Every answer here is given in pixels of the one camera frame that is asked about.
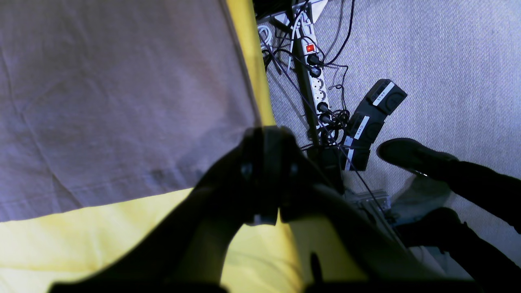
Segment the black pedal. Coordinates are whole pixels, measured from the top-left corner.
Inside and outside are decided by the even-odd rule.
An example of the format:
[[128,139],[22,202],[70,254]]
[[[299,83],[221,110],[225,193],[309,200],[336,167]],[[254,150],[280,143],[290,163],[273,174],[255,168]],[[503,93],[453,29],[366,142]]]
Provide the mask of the black pedal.
[[345,153],[348,155],[349,160],[347,160],[345,157],[342,158],[342,170],[365,171],[371,150],[346,148]]
[[375,142],[384,123],[383,120],[378,118],[375,115],[369,116],[361,112],[355,113],[351,117],[348,126],[349,133],[353,138],[352,145],[357,147],[367,145],[367,148],[369,148],[369,145]]
[[391,115],[405,97],[407,97],[407,94],[390,79],[378,80],[365,95],[371,105],[387,115]]

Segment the black pants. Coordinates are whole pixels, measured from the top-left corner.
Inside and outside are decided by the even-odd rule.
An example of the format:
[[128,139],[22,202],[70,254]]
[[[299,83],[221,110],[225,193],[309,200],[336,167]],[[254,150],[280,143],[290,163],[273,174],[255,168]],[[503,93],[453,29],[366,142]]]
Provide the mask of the black pants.
[[[521,180],[469,163],[451,162],[445,181],[452,191],[521,231]],[[449,239],[448,252],[487,292],[516,288],[521,268],[466,227]]]
[[452,162],[446,182],[452,191],[521,232],[521,180],[477,164]]

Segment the white cable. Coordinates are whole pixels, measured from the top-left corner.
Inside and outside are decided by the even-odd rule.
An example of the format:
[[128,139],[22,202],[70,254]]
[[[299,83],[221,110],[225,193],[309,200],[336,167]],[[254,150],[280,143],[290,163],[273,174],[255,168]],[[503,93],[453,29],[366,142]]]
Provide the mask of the white cable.
[[[295,39],[295,33],[297,25],[299,24],[300,18],[302,17],[302,13],[304,13],[304,10],[302,10],[299,15],[295,18],[295,23],[293,24],[293,29],[291,30],[291,43],[290,43],[290,52],[293,52],[293,40]],[[289,55],[288,57],[288,68],[286,69],[286,73],[290,72],[291,68],[291,61],[293,56]]]
[[[265,25],[262,25],[262,26],[258,26],[258,27],[257,27],[257,30],[258,30],[258,32],[259,32],[259,34],[260,34],[261,36],[263,35],[262,33],[265,33],[265,34],[266,34],[266,38],[263,39],[263,40],[264,40],[264,43],[266,44],[266,46],[269,47],[268,49],[269,49],[270,51],[273,51],[273,47],[272,47],[272,45],[271,45],[271,39],[272,39],[273,35],[271,34],[271,30],[269,29],[269,27],[268,27],[268,26],[265,26]],[[261,49],[261,50],[265,50],[265,49],[267,49],[266,46],[263,45],[263,44],[261,44],[260,49]]]

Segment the electrical outlet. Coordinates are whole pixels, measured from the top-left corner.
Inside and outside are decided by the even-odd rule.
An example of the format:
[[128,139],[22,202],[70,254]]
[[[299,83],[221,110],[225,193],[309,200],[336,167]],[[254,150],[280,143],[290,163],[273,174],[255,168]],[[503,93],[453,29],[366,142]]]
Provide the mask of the electrical outlet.
[[322,102],[326,99],[326,92],[323,90],[315,91],[315,100],[317,101],[316,104],[319,102]]
[[324,87],[324,81],[320,78],[313,78],[312,86],[314,90],[321,90]]

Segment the black shoe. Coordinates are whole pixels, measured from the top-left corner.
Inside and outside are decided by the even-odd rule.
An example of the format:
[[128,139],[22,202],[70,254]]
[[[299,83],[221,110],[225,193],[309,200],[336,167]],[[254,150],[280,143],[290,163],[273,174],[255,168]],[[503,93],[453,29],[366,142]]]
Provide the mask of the black shoe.
[[429,149],[410,138],[396,138],[382,143],[376,153],[380,159],[414,174],[444,180],[450,163],[457,157]]
[[406,247],[433,246],[444,251],[457,245],[458,238],[468,230],[457,213],[447,207],[436,209],[417,222],[396,226]]

